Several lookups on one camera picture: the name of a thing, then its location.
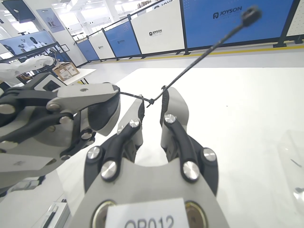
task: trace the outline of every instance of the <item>white partition panel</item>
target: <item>white partition panel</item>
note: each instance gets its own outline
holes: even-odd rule
[[[142,54],[184,49],[179,0],[131,20]]]
[[[115,57],[103,32],[92,35],[91,37],[89,37],[89,41],[100,59],[108,59]]]
[[[294,14],[287,36],[304,34],[304,0],[300,0],[298,8]]]

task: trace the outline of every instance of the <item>cable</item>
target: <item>cable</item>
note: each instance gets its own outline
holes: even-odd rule
[[[149,102],[149,105],[147,106],[147,108],[148,108],[150,105],[152,105],[156,100],[158,100],[162,96],[162,94],[164,93],[165,90],[167,90],[168,88],[170,88],[188,70],[190,70],[193,66],[197,65],[201,60],[203,60],[206,56],[208,56],[216,48],[220,47],[230,37],[232,37],[233,35],[235,35],[236,33],[238,33],[242,28],[249,27],[250,25],[252,25],[253,23],[255,23],[259,18],[261,18],[261,16],[262,16],[262,12],[261,12],[261,10],[258,9],[257,6],[252,6],[252,7],[248,8],[247,11],[245,11],[244,13],[242,13],[242,23],[239,26],[235,27],[232,31],[230,31],[227,35],[225,35],[224,38],[222,38],[216,44],[214,44],[213,46],[211,46],[206,52],[204,52],[204,54],[202,54],[199,58],[197,58],[187,68],[185,68],[183,70],[183,72],[181,72],[167,87],[163,86],[162,87],[163,91],[155,99],[150,99],[149,100],[149,99],[146,99],[144,97],[136,96],[136,95],[129,94],[129,93],[126,93],[126,92],[120,92],[120,94],[131,96],[131,97],[135,97],[135,98],[147,101],[147,102]]]

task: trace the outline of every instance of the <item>silver screw head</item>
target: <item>silver screw head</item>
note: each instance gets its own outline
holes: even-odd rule
[[[58,110],[60,110],[60,105],[57,103],[50,103],[50,104],[47,104],[46,108],[49,111],[58,111]]]
[[[68,160],[70,157],[71,157],[71,155],[63,155],[63,156],[60,157],[60,159],[61,159],[62,161],[66,161],[66,160]]]
[[[117,164],[110,160],[106,161],[101,167],[100,175],[103,179],[112,178],[117,171]]]
[[[68,116],[63,116],[60,118],[59,123],[60,124],[68,124],[72,121],[71,118],[69,118]]]
[[[183,172],[187,178],[193,181],[197,180],[200,175],[199,167],[191,161],[187,161],[183,164]]]
[[[13,105],[10,104],[0,104],[0,113],[1,114],[13,114],[15,113],[16,109]]]
[[[132,127],[132,128],[136,128],[137,126],[139,126],[139,121],[137,119],[135,120],[131,120],[129,122],[129,125]]]
[[[56,130],[56,127],[54,125],[52,125],[52,126],[48,127],[47,130],[49,132],[54,132]]]
[[[86,139],[90,139],[92,137],[92,133],[89,132],[85,132],[81,135],[81,138],[86,140]]]
[[[11,142],[11,141],[0,142],[0,149],[5,150],[5,151],[15,148],[16,146],[18,146],[17,142]]]
[[[176,120],[176,117],[172,114],[168,114],[168,115],[165,115],[165,121],[169,124],[172,124],[174,123]]]
[[[210,162],[213,162],[216,160],[216,154],[214,153],[214,151],[210,148],[205,148],[203,150],[203,153],[204,153],[204,156],[205,158],[210,161]]]
[[[124,129],[124,126],[120,126],[117,128],[117,135],[120,134],[122,132],[122,130]]]
[[[100,149],[98,146],[92,147],[91,149],[89,149],[87,157],[88,159],[94,159],[97,158],[97,156],[100,153]]]

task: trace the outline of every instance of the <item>label sticker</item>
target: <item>label sticker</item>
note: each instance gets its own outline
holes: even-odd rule
[[[108,208],[105,228],[189,228],[182,198]]]

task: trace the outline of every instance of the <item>white desk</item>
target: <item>white desk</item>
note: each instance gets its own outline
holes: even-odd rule
[[[77,84],[78,81],[80,81],[83,78],[86,78],[88,75],[92,74],[96,69],[80,69],[80,68],[78,68],[77,70],[79,71],[79,74],[63,81],[66,85]],[[14,85],[14,87],[21,87],[23,85],[24,85],[23,83],[19,83],[19,84]]]
[[[117,85],[155,98],[182,70],[138,69]],[[304,227],[287,181],[296,178],[298,187],[304,187],[303,168],[290,161],[304,164],[304,68],[194,68],[174,87],[189,107],[188,134],[217,154],[217,200],[230,227]],[[120,119],[133,101],[121,96]],[[135,160],[142,166],[167,163],[160,147],[161,102],[145,109],[144,143]],[[108,137],[96,135],[90,147]],[[84,196],[83,167],[90,147],[57,169],[72,215]]]

